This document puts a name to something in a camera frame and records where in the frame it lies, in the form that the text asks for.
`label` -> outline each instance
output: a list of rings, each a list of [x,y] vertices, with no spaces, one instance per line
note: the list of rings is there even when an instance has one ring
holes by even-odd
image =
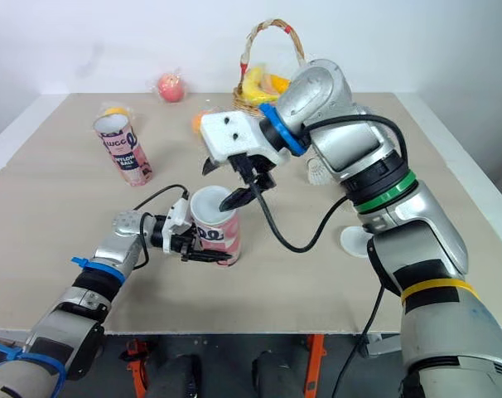
[[[219,261],[219,265],[229,266],[236,262],[240,256],[240,225],[238,215],[235,214],[221,226],[206,226],[198,220],[196,229],[200,237],[201,247],[224,251],[233,256],[230,260]]]
[[[98,133],[98,135],[130,185],[144,185],[151,178],[152,168],[131,124],[127,124],[117,132]]]
[[[135,159],[133,152],[126,155],[114,155],[113,157],[123,170],[133,170],[138,167],[137,159]]]

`pink cylindrical container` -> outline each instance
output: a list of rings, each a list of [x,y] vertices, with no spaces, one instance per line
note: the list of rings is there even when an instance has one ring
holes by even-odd
[[[231,193],[225,187],[211,185],[201,188],[191,199],[191,214],[194,218],[201,247],[224,251],[233,257],[219,261],[230,266],[240,256],[240,225],[236,210],[220,211],[220,203]]]
[[[124,180],[132,187],[146,184],[152,177],[152,168],[133,132],[125,109],[108,109],[96,119],[94,130],[102,140]]]

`blue ring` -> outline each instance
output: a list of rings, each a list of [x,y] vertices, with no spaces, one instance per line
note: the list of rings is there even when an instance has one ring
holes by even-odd
[[[94,263],[92,261],[89,261],[87,259],[81,259],[80,257],[73,257],[70,259],[73,263],[78,264],[81,268],[91,268],[91,269],[97,269],[99,271],[107,272],[108,274],[111,274],[115,278],[118,279],[120,284],[124,284],[126,281],[126,277],[120,272],[119,270],[106,265],[106,264],[101,264],[101,263]]]
[[[301,156],[304,152],[306,152],[306,149],[304,149],[301,144],[297,142],[297,140],[290,134],[286,126],[282,123],[273,106],[270,104],[260,104],[258,108],[264,116],[269,119],[272,126],[277,130],[278,134],[282,137],[293,155]]]

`table edge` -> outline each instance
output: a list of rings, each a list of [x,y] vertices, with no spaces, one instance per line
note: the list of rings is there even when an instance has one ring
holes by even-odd
[[[417,94],[395,95],[502,241],[501,192]]]

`black cable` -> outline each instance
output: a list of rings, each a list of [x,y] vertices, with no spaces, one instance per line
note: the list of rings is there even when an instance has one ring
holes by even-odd
[[[140,209],[141,207],[143,207],[144,205],[146,205],[149,201],[151,201],[151,199],[154,199],[155,197],[158,197],[163,192],[166,192],[166,191],[168,191],[169,189],[172,189],[172,188],[181,188],[183,190],[183,197],[185,199],[188,199],[188,189],[186,189],[186,187],[182,186],[181,184],[172,184],[172,185],[169,185],[168,187],[164,187],[163,189],[160,189],[159,191],[155,192],[153,195],[151,195],[150,197],[148,197],[144,201],[141,201],[133,209],[134,210]]]
[[[141,236],[141,246],[142,246],[142,252],[144,253],[144,262],[139,265],[135,265],[133,269],[139,269],[142,268],[144,265],[148,264],[150,261],[150,255],[148,254],[148,248],[146,246],[146,239],[144,238],[144,219],[146,217],[152,216],[150,213],[143,213],[141,216],[141,221],[139,222],[139,234]]]
[[[380,303],[382,301],[382,296],[384,295],[384,291],[385,291],[385,287],[383,285],[381,285],[380,290],[378,292],[378,297],[376,297],[376,301],[374,302],[373,312],[370,313],[369,320],[365,324],[363,332],[358,336],[358,339],[356,340],[355,345],[352,347],[352,351],[350,351],[350,354],[347,357],[345,364],[341,368],[340,374],[338,375],[337,379],[335,380],[334,391],[332,392],[332,398],[334,398],[335,395],[337,394],[337,391],[340,388],[341,379],[343,379],[343,376],[347,372],[349,365],[351,364],[352,360],[354,359],[354,356],[357,353],[358,349],[360,348],[361,343],[365,340],[365,336],[367,336],[367,332],[369,331],[369,328],[371,327],[374,319],[376,318],[376,313],[378,312],[378,308],[379,308]]]
[[[406,164],[408,164],[408,149],[406,148],[406,139],[403,137],[402,130],[396,125],[393,120],[389,120],[383,116],[378,116],[376,114],[348,114],[346,116],[339,116],[337,118],[322,120],[321,122],[306,126],[302,130],[301,136],[304,137],[308,135],[312,130],[318,129],[320,127],[328,126],[331,124],[352,122],[375,122],[389,127],[397,138],[398,146],[400,147],[400,157]]]
[[[253,192],[253,194],[257,198],[258,203],[260,203],[260,206],[262,207],[262,211],[263,211],[264,215],[266,216],[266,220],[268,220],[269,227],[271,228],[271,231],[273,232],[273,234],[277,237],[278,241],[281,242],[284,247],[286,247],[287,249],[289,249],[295,253],[306,253],[312,247],[314,247],[317,240],[321,236],[321,233],[322,233],[323,229],[325,228],[326,223],[331,218],[332,214],[334,214],[334,211],[347,200],[346,197],[342,197],[339,201],[337,201],[336,203],[334,203],[332,205],[330,210],[325,214],[325,216],[321,220],[321,224],[319,224],[319,226],[317,227],[316,233],[311,238],[308,245],[303,246],[303,247],[296,247],[294,245],[291,245],[286,239],[284,239],[284,237],[282,236],[282,234],[278,230],[277,226],[275,225],[275,220],[273,219],[273,216],[271,215],[271,211],[269,210],[268,204],[264,200],[262,193],[260,192],[260,189],[258,189],[257,185],[254,182],[251,182],[249,184],[249,188],[251,188],[251,191]]]

